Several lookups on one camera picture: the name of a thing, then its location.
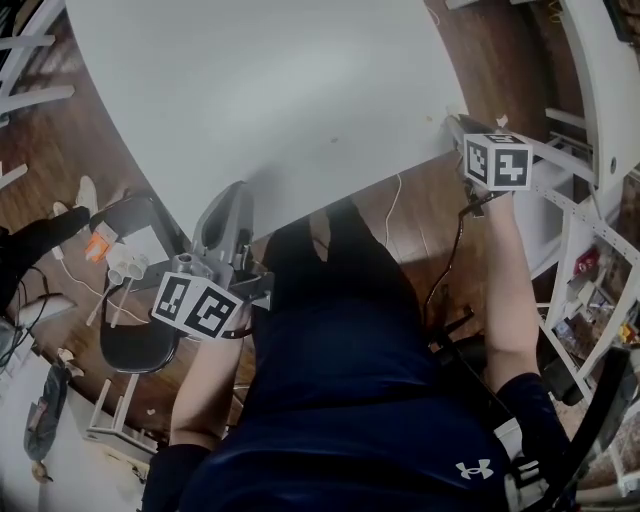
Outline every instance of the under armour logo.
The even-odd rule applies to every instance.
[[[464,462],[460,462],[456,464],[456,467],[461,471],[460,476],[462,478],[466,478],[467,480],[471,480],[471,475],[481,474],[484,480],[493,475],[493,471],[489,469],[489,464],[491,464],[491,461],[489,459],[480,459],[478,461],[478,464],[480,465],[479,468],[467,469],[464,465]]]

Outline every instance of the white box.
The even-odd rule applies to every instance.
[[[533,148],[509,134],[465,134],[464,175],[488,190],[529,190]]]

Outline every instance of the wooden floor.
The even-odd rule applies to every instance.
[[[516,8],[508,0],[485,0],[449,12],[440,0],[426,3],[440,18],[439,30],[469,111],[476,118],[495,124],[496,118],[506,114],[513,130],[546,140],[549,126],[545,107],[562,107],[582,114],[577,78],[562,28],[549,22],[544,6]],[[4,168],[22,163],[30,168],[27,176],[0,192],[0,224],[12,231],[49,215],[56,200],[72,204],[84,174],[95,181],[101,205],[124,188],[148,187],[96,93],[66,14],[54,28],[56,44],[37,54],[20,84],[23,88],[72,84],[76,93],[68,100],[16,112],[11,124],[2,129],[0,159]],[[457,162],[457,155],[446,155],[404,172],[402,192],[389,220],[389,250],[402,263],[421,299],[444,265],[453,241],[456,214],[464,205],[454,173]],[[354,196],[379,240],[384,240],[384,219],[397,185],[398,180],[393,177]],[[325,236],[322,219],[314,218],[314,225],[316,220],[319,236]],[[84,262],[82,251],[87,239],[85,232],[64,244],[65,262],[76,278],[100,289],[104,268],[96,269]],[[455,299],[450,318],[461,314],[466,304],[478,312],[465,333],[482,328],[483,262],[482,221],[470,221],[448,281]],[[100,354],[97,326],[85,325],[97,298],[71,281],[51,255],[43,258],[39,267],[47,274],[53,291],[64,293],[78,304],[73,312],[35,328],[39,350],[48,357],[58,347],[72,350],[86,371],[86,376],[76,379],[73,385],[92,401],[104,379],[113,379],[106,403],[106,409],[113,412],[127,377],[115,375],[106,365]],[[25,282],[31,297],[40,293],[37,275],[27,276]],[[135,297],[128,301],[138,315],[145,315],[144,303]],[[129,424],[159,436],[167,432],[172,404],[193,354],[193,344],[183,341],[177,356],[164,370],[140,378],[129,410]],[[251,344],[247,343],[238,382],[249,382],[253,372]],[[155,410],[155,414],[149,415],[149,410]]]

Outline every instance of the black chair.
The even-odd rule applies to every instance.
[[[114,288],[108,296],[120,287]],[[109,366],[122,373],[153,373],[164,368],[180,343],[180,331],[150,318],[144,325],[116,325],[106,320],[106,301],[102,305],[100,348]]]
[[[171,270],[172,258],[184,252],[188,242],[160,201],[148,193],[127,194],[121,201],[108,206],[91,218],[91,230],[103,221],[118,233],[119,239],[151,226],[169,257],[168,261],[150,265],[144,278],[133,283],[132,292],[158,287],[164,273]],[[108,285],[105,276],[105,290]],[[108,297],[122,287],[115,287]],[[153,317],[149,318],[148,324],[112,328],[106,321],[106,311],[105,300],[101,310],[100,348],[109,366],[123,373],[152,373],[173,359],[181,337],[176,328]]]

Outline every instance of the person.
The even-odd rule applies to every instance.
[[[511,194],[484,209],[485,379],[520,424],[524,455],[550,474],[568,439],[536,364]],[[327,216],[326,262],[308,219],[269,240],[272,310],[254,314],[256,375],[224,439],[241,342],[200,344],[144,512],[508,509],[509,457],[464,390],[443,386],[411,284],[350,200]]]
[[[54,203],[54,217],[39,219],[13,234],[0,226],[0,314],[4,314],[26,272],[46,253],[72,238],[98,210],[96,187],[82,176],[74,208]]]
[[[58,422],[62,408],[67,400],[69,381],[73,377],[82,377],[84,372],[71,364],[73,354],[59,349],[57,358],[49,368],[42,396],[38,403],[31,404],[24,431],[24,451],[31,459],[31,474],[38,483],[53,482],[42,462],[47,456],[56,438]]]

